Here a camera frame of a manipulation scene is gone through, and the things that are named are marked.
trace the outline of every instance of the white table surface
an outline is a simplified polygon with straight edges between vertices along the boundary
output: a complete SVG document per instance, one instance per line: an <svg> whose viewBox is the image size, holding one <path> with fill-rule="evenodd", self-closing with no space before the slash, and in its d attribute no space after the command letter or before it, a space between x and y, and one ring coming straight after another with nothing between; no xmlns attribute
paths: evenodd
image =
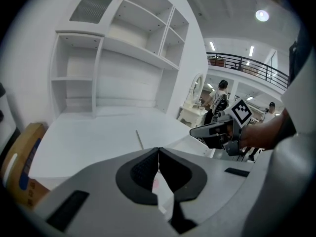
<svg viewBox="0 0 316 237"><path fill-rule="evenodd" d="M30 178L65 180L81 169L110 158L162 147L189 134L190 128L155 108L106 107L104 117L74 119L60 116L49 127L33 159Z"/></svg>

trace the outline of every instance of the white vanity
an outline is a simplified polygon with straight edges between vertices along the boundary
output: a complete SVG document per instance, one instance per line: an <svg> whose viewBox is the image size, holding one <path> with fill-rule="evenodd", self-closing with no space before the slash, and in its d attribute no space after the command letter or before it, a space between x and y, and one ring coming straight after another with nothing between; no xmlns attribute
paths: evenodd
<svg viewBox="0 0 316 237"><path fill-rule="evenodd" d="M180 107L180 115L178 117L179 121L185 121L190 123L191 128L204 125L205 115L207 111L205 108L202 108L199 102L199 97L203 89L203 75L198 74L194 78L192 85L189 90L184 105Z"/></svg>

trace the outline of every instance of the human arm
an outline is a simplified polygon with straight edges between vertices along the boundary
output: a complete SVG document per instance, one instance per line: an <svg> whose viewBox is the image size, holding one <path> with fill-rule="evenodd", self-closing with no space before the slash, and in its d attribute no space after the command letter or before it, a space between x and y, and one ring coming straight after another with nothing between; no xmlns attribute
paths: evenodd
<svg viewBox="0 0 316 237"><path fill-rule="evenodd" d="M214 101L214 97L215 97L215 91L213 91L212 93L210 93L208 99L206 100L206 102L204 104L202 104L202 106L207 106L208 104L212 104Z"/></svg>
<svg viewBox="0 0 316 237"><path fill-rule="evenodd" d="M248 125L242 129L240 148L253 147L271 149L284 121L288 117L286 109L267 123Z"/></svg>
<svg viewBox="0 0 316 237"><path fill-rule="evenodd" d="M209 103L212 103L213 102L213 98L211 96L208 97L208 99L204 102L204 104L202 104L202 106L206 106L208 105Z"/></svg>
<svg viewBox="0 0 316 237"><path fill-rule="evenodd" d="M264 112L260 118L260 121L259 121L260 124L263 123L263 121L265 120L265 116L266 116L266 113Z"/></svg>

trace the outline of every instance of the glass cabinet door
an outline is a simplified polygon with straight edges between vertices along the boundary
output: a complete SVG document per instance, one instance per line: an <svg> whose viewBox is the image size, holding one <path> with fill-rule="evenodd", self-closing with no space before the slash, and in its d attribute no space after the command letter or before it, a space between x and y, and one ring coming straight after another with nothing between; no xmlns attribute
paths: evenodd
<svg viewBox="0 0 316 237"><path fill-rule="evenodd" d="M70 21L98 24L112 0L81 0Z"/></svg>

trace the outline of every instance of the woman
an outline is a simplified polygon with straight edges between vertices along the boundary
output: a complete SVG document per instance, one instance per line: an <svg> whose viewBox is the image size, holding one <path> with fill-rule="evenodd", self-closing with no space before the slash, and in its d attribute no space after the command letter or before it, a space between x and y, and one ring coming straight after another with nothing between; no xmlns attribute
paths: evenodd
<svg viewBox="0 0 316 237"><path fill-rule="evenodd" d="M206 102L202 104L203 107L208 104L211 105L209 111L206 114L204 124L211 123L212 118L214 116L213 111L215 111L217 101L220 99L222 95L227 95L227 92L226 92L227 86L228 86L228 82L225 80L221 80L221 82L218 84L218 89L211 92Z"/></svg>

